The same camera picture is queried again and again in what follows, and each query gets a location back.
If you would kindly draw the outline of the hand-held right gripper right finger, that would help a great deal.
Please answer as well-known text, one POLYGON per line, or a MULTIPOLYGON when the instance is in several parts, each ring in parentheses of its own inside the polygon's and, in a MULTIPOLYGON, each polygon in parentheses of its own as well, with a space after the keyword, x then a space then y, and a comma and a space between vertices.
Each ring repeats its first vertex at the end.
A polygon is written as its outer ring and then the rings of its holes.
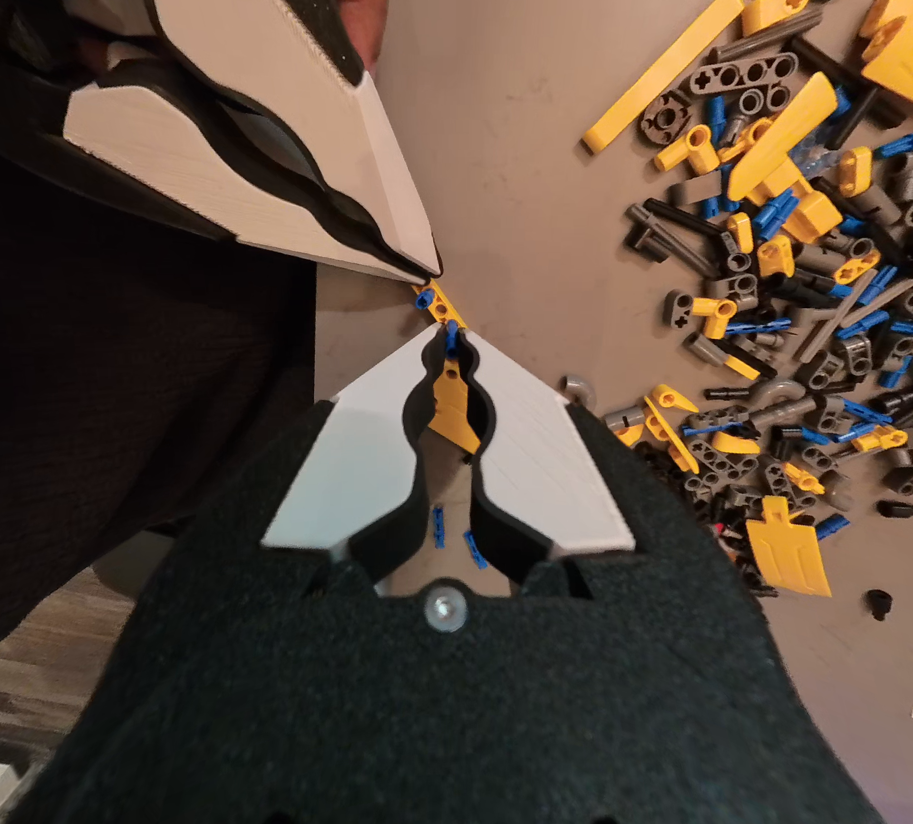
POLYGON ((628 554, 635 538, 575 422, 579 409, 472 330, 456 344, 479 437, 470 530, 520 586, 542 562, 628 554))

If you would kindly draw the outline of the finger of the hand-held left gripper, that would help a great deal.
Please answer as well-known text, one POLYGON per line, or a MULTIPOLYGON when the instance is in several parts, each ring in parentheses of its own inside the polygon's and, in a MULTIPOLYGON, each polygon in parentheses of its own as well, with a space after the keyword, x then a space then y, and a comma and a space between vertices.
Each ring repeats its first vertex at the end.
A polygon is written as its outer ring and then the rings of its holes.
POLYGON ((118 64, 71 93, 63 138, 239 244, 397 281, 428 279, 428 265, 394 250, 307 150, 305 164, 290 167, 243 121, 176 65, 118 64))
POLYGON ((349 82, 287 0, 152 0, 166 40, 267 116, 359 204, 395 253, 442 273, 426 209, 369 72, 349 82))

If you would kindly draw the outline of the pile of mixed toy pieces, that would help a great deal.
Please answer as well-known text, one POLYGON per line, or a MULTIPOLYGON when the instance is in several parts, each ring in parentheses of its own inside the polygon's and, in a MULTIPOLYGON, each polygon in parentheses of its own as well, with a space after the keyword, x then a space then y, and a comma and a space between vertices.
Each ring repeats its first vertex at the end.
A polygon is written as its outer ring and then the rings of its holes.
POLYGON ((658 384, 605 425, 702 526, 747 533, 782 496, 820 552, 860 458, 896 495, 875 509, 911 517, 911 133, 859 134, 911 124, 911 0, 873 0, 847 62, 809 38, 834 1, 713 0, 583 137, 596 153, 635 122, 656 172, 689 169, 627 209, 624 243, 698 277, 661 323, 743 381, 706 388, 716 407, 658 384))

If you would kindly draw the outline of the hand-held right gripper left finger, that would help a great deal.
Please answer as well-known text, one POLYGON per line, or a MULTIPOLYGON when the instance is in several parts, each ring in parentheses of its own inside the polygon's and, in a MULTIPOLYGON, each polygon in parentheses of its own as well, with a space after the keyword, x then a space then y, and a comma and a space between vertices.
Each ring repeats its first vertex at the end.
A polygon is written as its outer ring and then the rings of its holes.
POLYGON ((372 582, 414 556, 429 493, 419 440, 436 414, 447 333, 435 325, 346 385, 260 544, 351 560, 372 582))

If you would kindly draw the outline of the heap of small red black parts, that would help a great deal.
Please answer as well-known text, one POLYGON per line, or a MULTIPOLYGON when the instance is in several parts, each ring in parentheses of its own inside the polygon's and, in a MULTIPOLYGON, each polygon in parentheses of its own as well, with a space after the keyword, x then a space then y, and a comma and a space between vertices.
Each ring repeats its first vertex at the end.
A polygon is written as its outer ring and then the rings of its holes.
POLYGON ((729 561, 744 575, 758 570, 747 533, 730 528, 723 522, 711 522, 709 532, 729 561))

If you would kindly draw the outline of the small yellow toy assembly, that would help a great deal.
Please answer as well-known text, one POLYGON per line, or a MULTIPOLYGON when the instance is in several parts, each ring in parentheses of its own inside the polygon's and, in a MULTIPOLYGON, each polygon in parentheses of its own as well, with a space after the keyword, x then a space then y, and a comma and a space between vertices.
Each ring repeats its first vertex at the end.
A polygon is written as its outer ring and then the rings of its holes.
POLYGON ((429 429, 470 456, 476 453, 479 439, 470 427, 466 411, 468 388, 460 376, 458 361, 447 359, 433 386, 436 411, 429 429))

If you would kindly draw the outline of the yellow toy beam with holes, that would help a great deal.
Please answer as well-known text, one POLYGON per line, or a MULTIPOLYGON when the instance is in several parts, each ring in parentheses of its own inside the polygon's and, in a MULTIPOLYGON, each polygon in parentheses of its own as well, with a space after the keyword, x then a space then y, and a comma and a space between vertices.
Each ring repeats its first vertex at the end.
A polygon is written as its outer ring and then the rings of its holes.
POLYGON ((425 311, 421 311, 421 310, 419 310, 419 311, 427 314, 432 320, 434 320, 440 324, 446 324, 449 319, 456 319, 460 323, 462 330, 467 329, 468 325, 467 325, 466 321, 459 314, 456 307, 454 305, 452 305, 449 297, 443 292, 442 288, 440 287, 439 283, 436 280, 432 279, 427 283, 415 284, 412 286, 413 291, 415 292, 416 296, 417 296, 417 293, 419 293, 421 290, 423 290, 424 288, 427 288, 427 287, 432 287, 435 289, 435 291, 437 292, 437 298, 435 300, 435 303, 433 304, 433 306, 430 309, 425 310, 425 311))

